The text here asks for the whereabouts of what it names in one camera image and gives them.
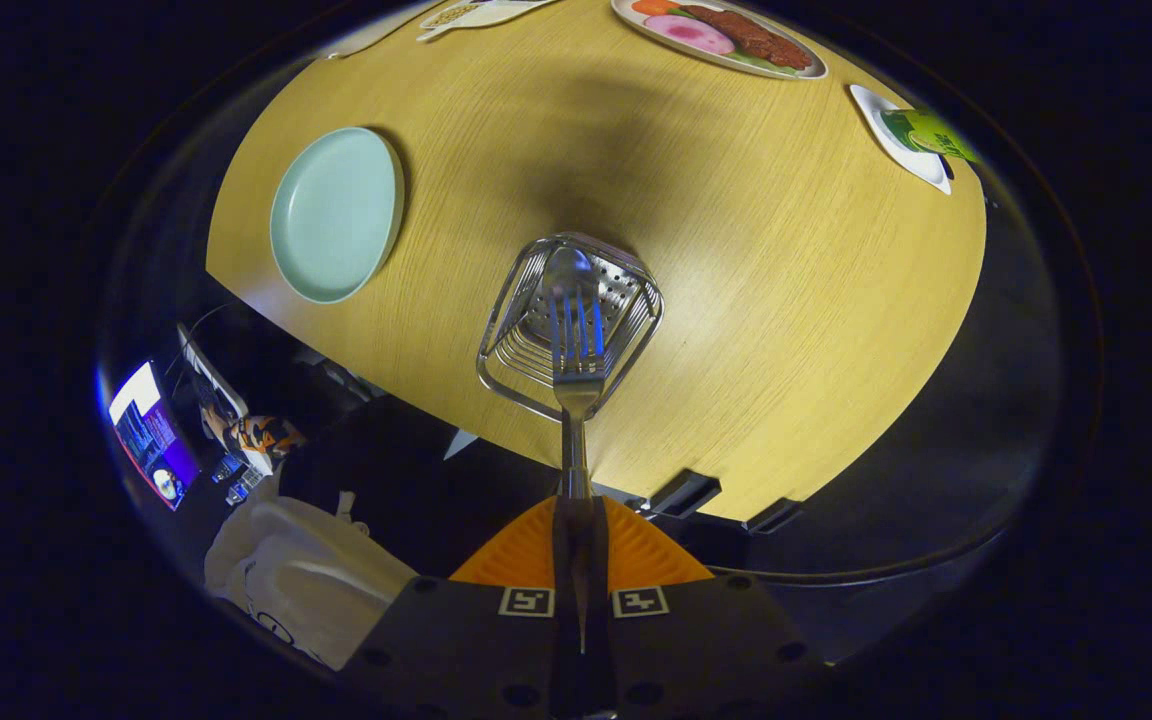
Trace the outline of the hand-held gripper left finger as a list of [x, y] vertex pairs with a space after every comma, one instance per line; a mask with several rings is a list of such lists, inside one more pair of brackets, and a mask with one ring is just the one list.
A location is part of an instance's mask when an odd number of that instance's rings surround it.
[[513, 520], [448, 578], [407, 582], [340, 679], [382, 719], [550, 719], [579, 650], [562, 498]]

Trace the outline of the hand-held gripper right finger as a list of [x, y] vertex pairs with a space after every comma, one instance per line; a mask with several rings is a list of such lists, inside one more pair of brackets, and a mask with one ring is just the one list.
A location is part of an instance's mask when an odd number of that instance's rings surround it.
[[787, 719], [827, 665], [767, 588], [710, 571], [626, 506], [594, 501], [581, 711], [617, 719]]

